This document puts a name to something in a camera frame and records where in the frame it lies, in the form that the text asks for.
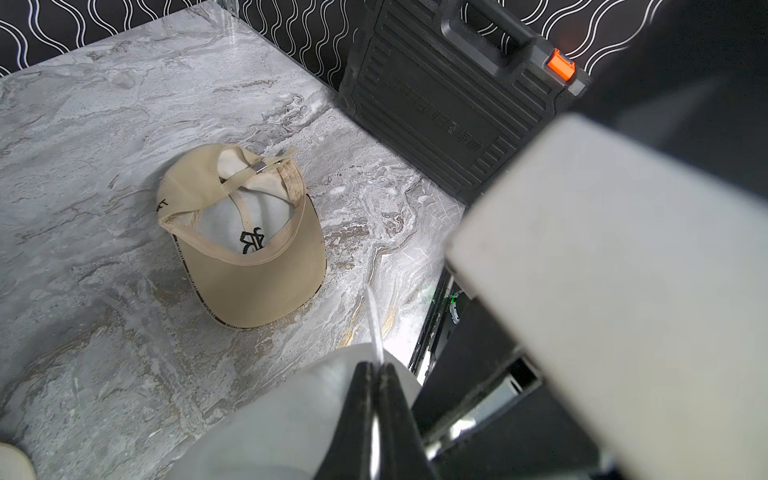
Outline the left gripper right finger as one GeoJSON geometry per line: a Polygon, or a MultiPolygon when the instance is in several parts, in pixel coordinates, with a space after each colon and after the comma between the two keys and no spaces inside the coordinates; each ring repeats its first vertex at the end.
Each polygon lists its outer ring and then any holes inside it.
{"type": "Polygon", "coordinates": [[[395,366],[385,363],[375,387],[380,479],[437,479],[406,401],[395,366]]]}

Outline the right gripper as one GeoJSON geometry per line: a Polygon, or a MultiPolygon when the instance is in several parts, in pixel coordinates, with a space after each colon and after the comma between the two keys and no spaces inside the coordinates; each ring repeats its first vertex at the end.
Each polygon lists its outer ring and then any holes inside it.
{"type": "Polygon", "coordinates": [[[443,479],[589,479],[606,456],[523,349],[478,301],[430,306],[410,367],[412,406],[443,479]]]}

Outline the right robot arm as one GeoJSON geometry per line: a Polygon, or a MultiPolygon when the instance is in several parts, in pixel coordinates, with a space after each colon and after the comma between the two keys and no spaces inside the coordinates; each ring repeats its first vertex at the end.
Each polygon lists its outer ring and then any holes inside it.
{"type": "Polygon", "coordinates": [[[767,475],[767,5],[675,1],[446,246],[479,303],[423,387],[428,438],[520,356],[537,377],[444,478],[767,475]]]}

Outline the white baseball cap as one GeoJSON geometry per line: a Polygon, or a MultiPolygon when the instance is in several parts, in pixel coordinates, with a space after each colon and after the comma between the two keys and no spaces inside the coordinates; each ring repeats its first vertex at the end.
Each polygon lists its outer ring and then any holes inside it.
{"type": "Polygon", "coordinates": [[[168,479],[310,479],[335,433],[356,365],[394,365],[411,406],[421,385],[383,348],[380,309],[368,288],[370,343],[335,350],[230,414],[175,462],[168,479]]]}

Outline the cream baseball cap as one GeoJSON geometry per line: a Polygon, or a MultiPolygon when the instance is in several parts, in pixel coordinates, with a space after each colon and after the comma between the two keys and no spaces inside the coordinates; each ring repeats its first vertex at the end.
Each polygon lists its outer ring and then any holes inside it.
{"type": "Polygon", "coordinates": [[[1,480],[36,480],[35,469],[28,456],[18,448],[0,444],[1,480]]]}

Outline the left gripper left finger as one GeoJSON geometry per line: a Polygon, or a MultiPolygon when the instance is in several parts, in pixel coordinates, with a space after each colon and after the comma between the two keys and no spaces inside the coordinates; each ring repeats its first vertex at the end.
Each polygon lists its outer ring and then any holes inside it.
{"type": "Polygon", "coordinates": [[[371,478],[376,379],[371,362],[356,365],[334,436],[315,479],[371,478]]]}

